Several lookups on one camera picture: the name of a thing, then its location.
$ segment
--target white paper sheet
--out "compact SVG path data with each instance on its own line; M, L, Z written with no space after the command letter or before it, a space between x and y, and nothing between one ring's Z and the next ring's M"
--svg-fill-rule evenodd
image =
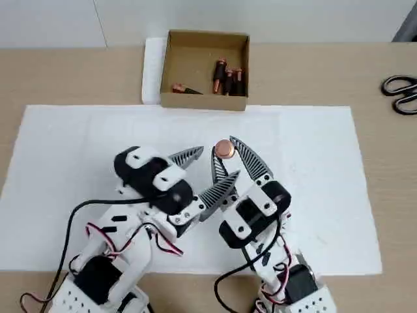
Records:
M213 144L234 135L265 160L293 195L304 257L322 275L382 271L362 159L343 108L250 106L244 113L156 106L29 106L0 201L2 270L54 270L72 208L89 198L117 198L114 156L131 145L171 154L206 147L188 170L196 191L211 184ZM106 206L80 211L67 259L84 247L86 221ZM244 263L218 234L217 212L178 240L176 258L155 251L152 271L222 273Z
M142 102L144 104L161 103L160 89L166 46L167 37L146 39L142 75Z

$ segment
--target beige table surface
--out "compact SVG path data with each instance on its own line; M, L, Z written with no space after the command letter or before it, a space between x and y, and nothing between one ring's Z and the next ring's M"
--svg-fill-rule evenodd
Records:
M416 44L251 47L250 104L350 105L353 111L384 273L326 278L339 312L417 311L417 117L395 114L379 93L388 75L417 76L416 57ZM0 186L26 104L140 103L142 60L140 47L0 50ZM0 312L20 312L20 293L43 295L50 280L51 273L0 273ZM157 313L223 312L213 282L213 276L150 274L140 285ZM256 289L256 280L244 276L226 280L221 292L243 313Z

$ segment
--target black scissors handle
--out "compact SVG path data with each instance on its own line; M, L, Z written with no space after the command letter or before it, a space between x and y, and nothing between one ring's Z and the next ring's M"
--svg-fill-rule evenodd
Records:
M404 87L397 88L397 89L391 89L390 84L392 82L407 82L409 84ZM392 103L392 109L398 114L402 114L402 115L416 115L417 114L417 109L406 110L402 108L402 105L404 103L417 100L417 78L407 76L407 75L391 76L382 82L381 92L388 97L397 96L397 95L404 96L402 98L395 100Z

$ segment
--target copper battery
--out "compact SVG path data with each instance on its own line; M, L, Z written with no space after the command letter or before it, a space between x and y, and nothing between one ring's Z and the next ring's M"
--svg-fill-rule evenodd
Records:
M230 68L226 69L226 79L223 86L223 95L228 96L232 90L233 85L233 71Z
M225 79L226 59L218 59L213 75L213 93L219 93L220 84Z
M223 139L216 143L214 153L216 153L217 157L222 159L232 158L233 155L235 155L235 147L230 140Z
M245 95L245 85L243 81L243 71L241 68L238 68L235 70L234 75L234 90L233 95L234 96L244 96Z
M189 93L189 94L193 94L193 95L202 95L202 93L200 93L199 91L196 91L196 90L191 89L191 88L187 88L181 83L174 83L172 85L172 91L174 93Z

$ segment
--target cardboard box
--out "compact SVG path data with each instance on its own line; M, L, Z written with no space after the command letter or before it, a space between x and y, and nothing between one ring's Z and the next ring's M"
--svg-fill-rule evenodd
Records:
M226 58L230 68L244 70L244 97L212 92L214 68L219 58ZM248 35L208 31L169 32L161 83L163 107L244 111L248 101L248 77ZM173 93L174 83L182 83L203 95Z

